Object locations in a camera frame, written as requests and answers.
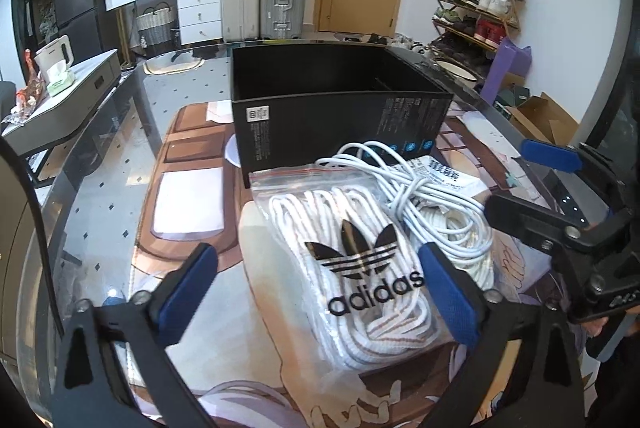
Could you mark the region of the white bucket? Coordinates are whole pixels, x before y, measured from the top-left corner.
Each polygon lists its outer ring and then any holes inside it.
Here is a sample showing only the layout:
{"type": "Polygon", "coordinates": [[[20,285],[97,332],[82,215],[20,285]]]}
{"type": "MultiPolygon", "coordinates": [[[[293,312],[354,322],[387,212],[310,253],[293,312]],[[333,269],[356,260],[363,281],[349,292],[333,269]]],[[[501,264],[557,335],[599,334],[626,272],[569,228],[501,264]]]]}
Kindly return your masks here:
{"type": "Polygon", "coordinates": [[[435,63],[444,71],[448,72],[453,77],[459,78],[461,81],[476,84],[478,81],[477,76],[469,70],[458,66],[457,63],[452,63],[449,60],[443,58],[437,58],[435,63]]]}

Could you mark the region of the grey side table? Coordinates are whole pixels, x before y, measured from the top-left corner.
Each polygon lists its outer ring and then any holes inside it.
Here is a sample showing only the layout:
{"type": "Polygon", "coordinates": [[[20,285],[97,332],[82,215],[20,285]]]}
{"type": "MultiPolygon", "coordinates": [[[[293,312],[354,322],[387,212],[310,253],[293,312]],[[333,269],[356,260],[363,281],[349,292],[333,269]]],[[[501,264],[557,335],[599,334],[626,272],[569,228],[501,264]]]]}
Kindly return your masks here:
{"type": "Polygon", "coordinates": [[[10,125],[2,138],[21,156],[54,147],[78,133],[118,84],[122,70],[116,49],[72,66],[75,83],[37,107],[23,125],[10,125]]]}

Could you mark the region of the brown cardboard box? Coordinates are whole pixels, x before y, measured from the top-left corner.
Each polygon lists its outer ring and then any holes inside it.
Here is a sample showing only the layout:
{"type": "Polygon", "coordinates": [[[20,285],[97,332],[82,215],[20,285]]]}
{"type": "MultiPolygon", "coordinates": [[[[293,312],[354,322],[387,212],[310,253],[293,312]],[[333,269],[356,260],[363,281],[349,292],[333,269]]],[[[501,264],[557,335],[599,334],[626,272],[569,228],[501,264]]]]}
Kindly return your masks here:
{"type": "Polygon", "coordinates": [[[567,147],[579,124],[545,92],[517,107],[508,107],[509,121],[526,138],[567,147]]]}

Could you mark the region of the shoe rack with shoes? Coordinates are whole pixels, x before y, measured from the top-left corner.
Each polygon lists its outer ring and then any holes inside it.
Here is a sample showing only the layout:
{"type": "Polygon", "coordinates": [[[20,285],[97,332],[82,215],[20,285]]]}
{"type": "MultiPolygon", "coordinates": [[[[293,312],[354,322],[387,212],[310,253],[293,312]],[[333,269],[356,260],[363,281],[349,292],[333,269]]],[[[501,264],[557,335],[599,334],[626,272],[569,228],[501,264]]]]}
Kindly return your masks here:
{"type": "Polygon", "coordinates": [[[518,8],[525,0],[436,0],[428,45],[436,58],[456,63],[473,75],[488,75],[498,48],[521,31],[518,8]]]}

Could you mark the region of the anime printed table mat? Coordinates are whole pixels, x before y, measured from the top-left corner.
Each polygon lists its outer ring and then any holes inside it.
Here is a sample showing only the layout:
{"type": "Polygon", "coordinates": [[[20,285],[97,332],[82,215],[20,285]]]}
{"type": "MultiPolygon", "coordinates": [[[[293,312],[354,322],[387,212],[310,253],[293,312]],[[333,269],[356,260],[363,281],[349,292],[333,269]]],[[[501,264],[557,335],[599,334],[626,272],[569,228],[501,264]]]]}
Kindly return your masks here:
{"type": "Polygon", "coordinates": [[[224,426],[415,427],[466,356],[426,288],[416,251],[437,242],[482,289],[512,300],[557,293],[548,259],[492,231],[492,190],[552,207],[486,119],[450,107],[440,156],[405,164],[421,188],[411,230],[360,170],[306,166],[245,188],[231,104],[129,109],[94,172],[74,289],[100,305],[151,292],[206,242],[218,273],[168,350],[224,426]]]}

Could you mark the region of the green tissue pack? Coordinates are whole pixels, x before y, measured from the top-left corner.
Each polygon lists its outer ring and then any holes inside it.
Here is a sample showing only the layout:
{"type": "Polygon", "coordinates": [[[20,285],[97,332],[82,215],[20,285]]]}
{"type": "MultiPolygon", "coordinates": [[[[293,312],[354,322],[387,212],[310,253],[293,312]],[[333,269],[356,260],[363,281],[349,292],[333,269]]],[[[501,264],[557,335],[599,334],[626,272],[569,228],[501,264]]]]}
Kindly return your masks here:
{"type": "Polygon", "coordinates": [[[65,61],[58,61],[53,66],[50,66],[44,73],[44,78],[47,82],[47,91],[50,97],[55,97],[75,83],[75,75],[68,68],[65,61]]]}

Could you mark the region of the white electric kettle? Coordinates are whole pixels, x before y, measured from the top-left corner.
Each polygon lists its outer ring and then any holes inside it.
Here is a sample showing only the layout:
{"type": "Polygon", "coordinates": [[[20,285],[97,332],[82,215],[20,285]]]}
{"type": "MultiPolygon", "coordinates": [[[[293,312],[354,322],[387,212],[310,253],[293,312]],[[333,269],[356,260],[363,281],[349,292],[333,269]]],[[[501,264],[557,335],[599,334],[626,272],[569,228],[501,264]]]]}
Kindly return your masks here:
{"type": "Polygon", "coordinates": [[[46,46],[40,48],[35,55],[35,61],[42,76],[50,81],[51,77],[64,75],[74,64],[74,55],[70,39],[67,35],[55,38],[46,46]]]}

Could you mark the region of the woven basket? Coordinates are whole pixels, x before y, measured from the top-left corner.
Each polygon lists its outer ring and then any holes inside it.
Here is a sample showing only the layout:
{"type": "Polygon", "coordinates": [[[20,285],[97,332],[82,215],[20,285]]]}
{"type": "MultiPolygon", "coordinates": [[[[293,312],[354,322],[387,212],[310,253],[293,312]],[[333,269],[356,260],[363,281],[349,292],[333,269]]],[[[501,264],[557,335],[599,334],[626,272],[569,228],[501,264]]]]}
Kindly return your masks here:
{"type": "Polygon", "coordinates": [[[147,57],[166,52],[174,46],[175,11],[166,2],[148,7],[136,17],[140,48],[147,57]]]}

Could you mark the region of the black cardboard box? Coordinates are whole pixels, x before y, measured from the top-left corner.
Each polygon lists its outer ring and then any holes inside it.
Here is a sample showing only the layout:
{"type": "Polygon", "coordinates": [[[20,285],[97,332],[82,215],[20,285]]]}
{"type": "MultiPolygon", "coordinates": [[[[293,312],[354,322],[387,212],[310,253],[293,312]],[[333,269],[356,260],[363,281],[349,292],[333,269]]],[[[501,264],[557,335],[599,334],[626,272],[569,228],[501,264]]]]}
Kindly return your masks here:
{"type": "Polygon", "coordinates": [[[310,164],[349,142],[425,155],[452,100],[448,77],[424,57],[349,42],[235,48],[230,83],[244,176],[310,164]]]}

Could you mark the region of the adidas bag of white laces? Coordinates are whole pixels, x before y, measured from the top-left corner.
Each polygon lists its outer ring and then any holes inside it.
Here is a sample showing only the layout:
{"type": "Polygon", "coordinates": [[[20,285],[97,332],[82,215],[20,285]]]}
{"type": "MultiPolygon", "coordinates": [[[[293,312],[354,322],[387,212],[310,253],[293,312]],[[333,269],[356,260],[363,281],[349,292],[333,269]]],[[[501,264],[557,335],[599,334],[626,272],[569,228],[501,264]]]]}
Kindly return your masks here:
{"type": "Polygon", "coordinates": [[[332,363],[372,372],[450,340],[416,249],[373,177],[306,165],[256,171],[248,180],[332,363]]]}

